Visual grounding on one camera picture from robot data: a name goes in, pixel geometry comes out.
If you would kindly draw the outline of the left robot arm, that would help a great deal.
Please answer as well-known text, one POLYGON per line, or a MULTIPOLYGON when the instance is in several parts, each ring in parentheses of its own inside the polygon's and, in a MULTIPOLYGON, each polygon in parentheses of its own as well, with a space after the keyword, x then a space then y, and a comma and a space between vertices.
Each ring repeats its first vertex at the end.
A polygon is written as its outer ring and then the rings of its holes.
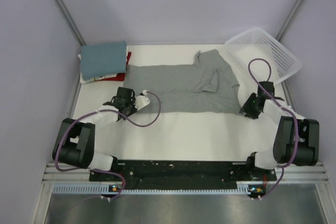
POLYGON ((117 94, 98 110, 76 120, 64 119, 52 151, 56 169, 67 172, 80 168, 100 168, 107 180, 116 179, 119 168, 113 164, 112 156, 95 151, 95 136, 106 126, 135 113, 135 101, 132 89, 118 88, 117 94))

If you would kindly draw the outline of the grey t-shirt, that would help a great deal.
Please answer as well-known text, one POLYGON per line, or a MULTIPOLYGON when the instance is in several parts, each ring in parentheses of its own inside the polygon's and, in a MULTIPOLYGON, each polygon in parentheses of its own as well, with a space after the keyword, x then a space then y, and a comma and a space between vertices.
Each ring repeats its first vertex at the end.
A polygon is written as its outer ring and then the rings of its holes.
POLYGON ((239 114, 239 82, 216 49, 197 52, 191 65, 127 66, 123 83, 139 94, 157 95, 140 112, 239 114))

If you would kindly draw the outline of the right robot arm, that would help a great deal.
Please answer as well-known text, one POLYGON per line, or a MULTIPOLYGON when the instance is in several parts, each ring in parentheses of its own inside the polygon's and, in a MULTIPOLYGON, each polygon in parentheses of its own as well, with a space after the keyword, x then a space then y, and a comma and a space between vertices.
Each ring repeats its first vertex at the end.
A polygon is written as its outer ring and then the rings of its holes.
POLYGON ((257 85, 257 93, 250 95, 240 113, 253 120, 262 113, 267 115, 277 126, 277 132, 272 148, 251 154, 254 162, 245 166, 246 176, 256 180, 265 169, 277 166, 314 166, 319 159, 319 122, 297 114, 284 99, 276 97, 273 82, 257 85))

